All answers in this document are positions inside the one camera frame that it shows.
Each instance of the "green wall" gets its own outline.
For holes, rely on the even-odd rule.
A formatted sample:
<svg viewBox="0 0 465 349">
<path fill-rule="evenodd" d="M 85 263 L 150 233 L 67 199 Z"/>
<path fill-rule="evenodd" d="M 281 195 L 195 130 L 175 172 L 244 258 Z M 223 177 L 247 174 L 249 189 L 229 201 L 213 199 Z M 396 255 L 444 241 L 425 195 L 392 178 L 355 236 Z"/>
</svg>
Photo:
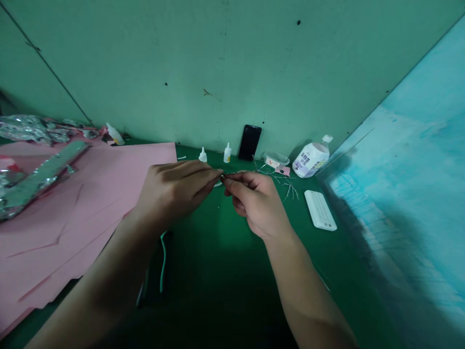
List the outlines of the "green wall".
<svg viewBox="0 0 465 349">
<path fill-rule="evenodd" d="M 326 133 L 339 146 L 465 11 L 465 0 L 1 2 L 96 126 L 235 153 L 252 124 L 258 153 L 286 155 Z M 15 50 L 0 55 L 2 91 L 19 109 L 82 119 L 15 35 L 1 37 Z"/>
</svg>

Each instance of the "smartphone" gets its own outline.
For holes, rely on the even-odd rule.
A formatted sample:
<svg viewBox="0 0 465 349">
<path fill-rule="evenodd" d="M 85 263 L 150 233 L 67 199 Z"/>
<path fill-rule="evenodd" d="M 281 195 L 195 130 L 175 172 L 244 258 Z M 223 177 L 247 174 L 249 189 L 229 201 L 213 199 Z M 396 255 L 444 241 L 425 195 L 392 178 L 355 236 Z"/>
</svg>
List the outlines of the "smartphone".
<svg viewBox="0 0 465 349">
<path fill-rule="evenodd" d="M 241 147 L 237 157 L 242 160 L 252 161 L 255 151 L 257 150 L 258 140 L 262 128 L 252 125 L 245 125 L 244 132 L 242 133 Z"/>
</svg>

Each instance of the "white power bank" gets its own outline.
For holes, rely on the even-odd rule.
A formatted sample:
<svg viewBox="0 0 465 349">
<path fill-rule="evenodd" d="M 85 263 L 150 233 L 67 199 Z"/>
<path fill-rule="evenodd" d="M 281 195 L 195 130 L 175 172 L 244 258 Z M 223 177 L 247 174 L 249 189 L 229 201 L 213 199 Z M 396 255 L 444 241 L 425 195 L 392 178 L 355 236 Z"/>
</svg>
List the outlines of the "white power bank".
<svg viewBox="0 0 465 349">
<path fill-rule="evenodd" d="M 335 231 L 338 227 L 334 222 L 333 215 L 329 210 L 323 194 L 317 191 L 307 190 L 304 193 L 310 210 L 311 220 L 317 228 Z"/>
</svg>

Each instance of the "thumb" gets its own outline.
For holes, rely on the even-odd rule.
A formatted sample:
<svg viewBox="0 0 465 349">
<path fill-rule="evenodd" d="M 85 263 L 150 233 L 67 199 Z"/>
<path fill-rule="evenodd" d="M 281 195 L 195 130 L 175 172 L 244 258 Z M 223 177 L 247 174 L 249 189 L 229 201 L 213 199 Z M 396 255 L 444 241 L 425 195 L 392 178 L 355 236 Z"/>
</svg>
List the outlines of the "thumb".
<svg viewBox="0 0 465 349">
<path fill-rule="evenodd" d="M 235 180 L 226 178 L 223 182 L 226 189 L 240 201 L 246 204 L 250 195 L 253 194 L 253 190 L 247 188 L 241 182 L 236 182 Z"/>
</svg>

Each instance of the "small white bottle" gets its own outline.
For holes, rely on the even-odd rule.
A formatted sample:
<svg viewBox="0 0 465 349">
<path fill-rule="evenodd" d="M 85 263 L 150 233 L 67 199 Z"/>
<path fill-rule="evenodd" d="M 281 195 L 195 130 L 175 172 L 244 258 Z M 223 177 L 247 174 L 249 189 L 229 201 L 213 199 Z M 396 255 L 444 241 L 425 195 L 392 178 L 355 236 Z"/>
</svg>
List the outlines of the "small white bottle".
<svg viewBox="0 0 465 349">
<path fill-rule="evenodd" d="M 229 147 L 229 142 L 228 142 L 228 146 L 224 149 L 223 161 L 225 163 L 228 163 L 231 161 L 231 148 Z"/>
<path fill-rule="evenodd" d="M 207 154 L 205 153 L 205 149 L 202 147 L 202 152 L 199 155 L 199 160 L 201 162 L 207 162 Z"/>
<path fill-rule="evenodd" d="M 115 143 L 118 145 L 123 145 L 124 139 L 121 137 L 120 133 L 109 123 L 107 123 L 107 127 L 108 127 L 108 133 L 110 134 L 110 137 L 113 138 Z"/>
<path fill-rule="evenodd" d="M 312 177 L 329 159 L 328 143 L 333 140 L 330 135 L 323 137 L 323 143 L 310 143 L 304 146 L 299 156 L 292 163 L 292 169 L 300 178 Z"/>
</svg>

